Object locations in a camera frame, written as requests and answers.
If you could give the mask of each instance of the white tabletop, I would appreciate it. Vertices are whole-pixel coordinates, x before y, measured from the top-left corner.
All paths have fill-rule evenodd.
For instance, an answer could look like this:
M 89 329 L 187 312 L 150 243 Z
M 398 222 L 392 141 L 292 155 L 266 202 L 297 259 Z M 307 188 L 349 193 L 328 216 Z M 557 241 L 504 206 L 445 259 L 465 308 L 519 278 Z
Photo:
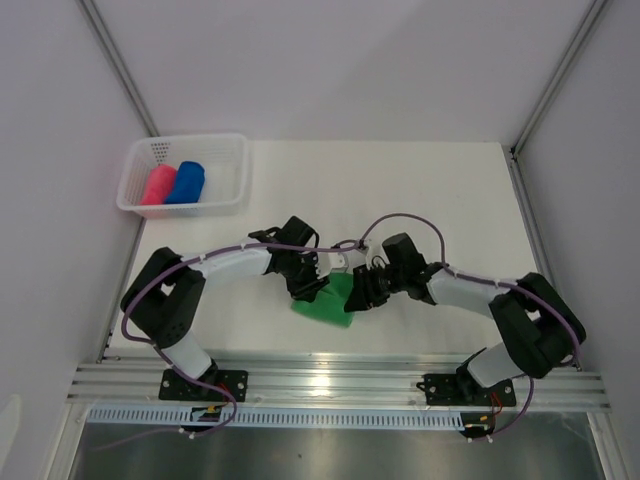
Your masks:
M 237 243 L 251 231 L 282 226 L 291 215 L 316 229 L 322 246 L 330 246 L 360 236 L 389 212 L 435 222 L 447 242 L 447 260 L 461 270 L 502 278 L 535 270 L 496 143 L 254 142 L 252 155 L 247 208 L 231 217 L 148 221 L 131 279 L 163 246 L 177 253 L 203 252 Z M 403 231 L 427 262 L 439 259 L 437 237 L 413 220 L 388 220 L 371 237 L 380 242 Z M 205 287 L 193 329 L 204 348 L 221 351 L 472 353 L 500 340 L 486 318 L 406 294 L 356 314 L 348 329 L 302 317 L 290 304 L 284 279 L 275 274 Z M 124 339 L 118 325 L 110 347 L 141 345 Z

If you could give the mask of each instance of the pink toy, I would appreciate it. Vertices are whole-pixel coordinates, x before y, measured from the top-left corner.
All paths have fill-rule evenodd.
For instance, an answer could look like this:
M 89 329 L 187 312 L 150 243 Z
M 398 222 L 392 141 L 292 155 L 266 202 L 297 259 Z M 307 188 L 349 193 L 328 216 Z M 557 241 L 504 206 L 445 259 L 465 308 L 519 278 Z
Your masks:
M 178 171 L 169 165 L 158 165 L 151 170 L 140 205 L 162 205 L 173 190 Z

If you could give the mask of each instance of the green object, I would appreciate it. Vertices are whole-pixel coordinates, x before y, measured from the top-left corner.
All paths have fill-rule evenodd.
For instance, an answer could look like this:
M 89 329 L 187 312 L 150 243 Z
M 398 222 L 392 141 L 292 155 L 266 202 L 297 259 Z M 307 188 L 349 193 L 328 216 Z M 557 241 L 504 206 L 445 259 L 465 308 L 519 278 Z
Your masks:
M 313 302 L 296 300 L 291 304 L 291 308 L 305 317 L 347 328 L 353 320 L 353 312 L 345 313 L 344 304 L 352 288 L 353 275 L 330 273 L 329 285 L 318 292 Z

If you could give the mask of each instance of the robotic arm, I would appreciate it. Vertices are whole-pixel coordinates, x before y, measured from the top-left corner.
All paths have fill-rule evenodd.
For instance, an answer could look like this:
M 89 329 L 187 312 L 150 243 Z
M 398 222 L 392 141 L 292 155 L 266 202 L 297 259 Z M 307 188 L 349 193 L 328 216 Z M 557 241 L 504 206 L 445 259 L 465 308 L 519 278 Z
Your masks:
M 457 371 L 457 387 L 464 396 L 523 374 L 543 378 L 571 354 L 573 344 L 564 327 L 522 293 L 472 283 L 451 275 L 439 262 L 426 263 L 406 233 L 388 238 L 382 248 L 389 259 L 385 266 L 354 269 L 354 288 L 345 311 L 380 306 L 392 293 L 404 291 L 414 300 L 464 308 L 496 322 L 503 343 L 476 353 Z M 580 343 L 585 340 L 581 323 L 542 275 L 529 273 L 515 283 L 558 311 Z M 533 313 L 539 315 L 534 321 L 529 317 Z
M 314 236 L 319 238 L 309 225 L 291 217 L 282 228 L 249 234 L 243 244 L 304 247 Z M 369 310 L 386 303 L 393 293 L 407 292 L 414 300 L 464 308 L 495 321 L 503 343 L 469 358 L 457 369 L 452 382 L 456 395 L 468 404 L 506 379 L 522 374 L 542 378 L 572 353 L 573 344 L 565 328 L 522 293 L 452 276 L 443 264 L 427 263 L 406 233 L 388 238 L 382 247 L 388 258 L 384 266 L 372 264 L 354 269 L 354 286 L 345 311 Z M 194 256 L 180 256 L 167 247 L 157 250 L 122 299 L 122 310 L 159 274 L 190 258 Z M 169 293 L 163 291 L 162 285 L 156 285 L 135 306 L 131 319 L 180 370 L 191 378 L 216 385 L 221 371 L 197 344 L 191 331 L 205 282 L 209 286 L 221 285 L 247 276 L 278 273 L 284 276 L 292 298 L 312 302 L 329 283 L 327 276 L 331 270 L 344 265 L 338 253 L 270 247 L 244 248 L 203 258 L 164 279 L 164 290 L 171 288 Z M 544 277 L 529 273 L 516 283 L 551 305 L 570 325 L 579 342 L 584 341 L 584 328 Z M 529 316 L 533 313 L 539 315 L 534 321 Z M 198 397 L 202 393 L 192 389 L 187 391 L 188 398 L 178 399 L 204 400 Z

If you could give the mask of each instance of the blue toy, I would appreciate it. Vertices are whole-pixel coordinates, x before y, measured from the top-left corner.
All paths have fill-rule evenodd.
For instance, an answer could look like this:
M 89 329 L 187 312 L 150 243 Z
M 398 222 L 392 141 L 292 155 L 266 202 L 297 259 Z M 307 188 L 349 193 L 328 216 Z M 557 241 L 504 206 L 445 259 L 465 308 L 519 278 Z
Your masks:
M 178 168 L 173 190 L 164 201 L 165 205 L 197 203 L 204 185 L 204 168 L 197 162 L 182 162 Z

